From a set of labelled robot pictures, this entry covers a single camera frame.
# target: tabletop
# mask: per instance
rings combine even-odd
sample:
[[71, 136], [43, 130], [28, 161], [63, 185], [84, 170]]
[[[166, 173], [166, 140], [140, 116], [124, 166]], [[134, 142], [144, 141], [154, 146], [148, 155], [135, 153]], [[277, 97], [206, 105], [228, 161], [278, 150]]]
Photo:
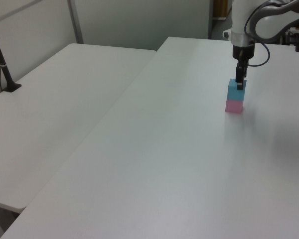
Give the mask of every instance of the tabletop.
[[231, 43], [169, 38], [3, 239], [299, 238], [299, 53], [268, 47], [237, 115]]
[[154, 51], [70, 44], [0, 94], [0, 207], [21, 212]]

